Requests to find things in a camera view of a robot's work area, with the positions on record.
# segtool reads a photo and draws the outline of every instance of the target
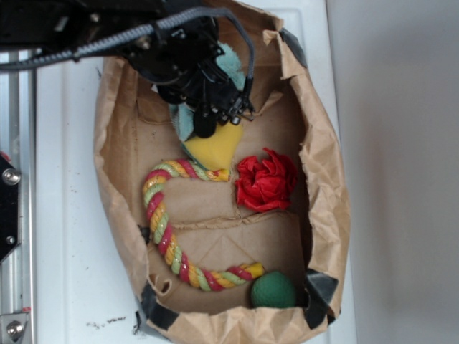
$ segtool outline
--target metal screw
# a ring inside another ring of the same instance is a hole
[[[3,172],[1,178],[6,185],[13,186],[21,180],[21,174],[14,168],[8,168]]]
[[[143,49],[143,50],[149,50],[151,47],[150,44],[150,37],[148,36],[142,36],[136,41],[137,47]]]
[[[100,14],[99,13],[92,13],[89,16],[89,20],[92,21],[93,23],[98,23],[100,21]]]
[[[16,242],[16,238],[14,236],[8,236],[6,238],[6,243],[8,245],[14,245],[15,242]]]
[[[24,332],[24,326],[17,320],[11,321],[6,327],[6,333],[11,337],[13,342],[17,342]]]
[[[232,119],[231,119],[231,124],[234,124],[234,125],[238,125],[239,123],[241,123],[241,118],[240,117],[237,117],[237,116],[234,116]]]

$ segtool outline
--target paper bag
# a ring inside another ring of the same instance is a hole
[[[141,188],[163,160],[186,158],[168,105],[121,58],[105,61],[95,125],[100,195],[119,254],[148,324],[177,343],[301,343],[326,330],[341,311],[349,246],[349,198],[335,132],[314,90],[303,53],[283,21],[231,0],[229,8],[256,48],[251,101],[255,119],[232,161],[229,183],[174,178],[164,190],[170,221],[190,259],[208,269],[262,262],[297,289],[298,306],[252,308],[250,283],[203,292],[174,275],[146,244]],[[219,39],[248,51],[235,28],[219,20]],[[255,213],[235,200],[237,163],[264,158],[264,147],[290,156],[299,170],[286,211]]]

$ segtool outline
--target red crumpled toy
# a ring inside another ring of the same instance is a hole
[[[298,179],[297,169],[288,156],[263,148],[270,158],[258,162],[256,156],[244,158],[237,170],[237,204],[264,212],[290,206],[290,194]]]

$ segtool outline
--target green rubber ball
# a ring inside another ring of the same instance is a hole
[[[295,307],[296,291],[293,283],[279,271],[265,274],[255,281],[250,293],[253,307]]]

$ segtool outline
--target white wall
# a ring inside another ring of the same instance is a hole
[[[459,1],[328,15],[359,343],[459,343]]]

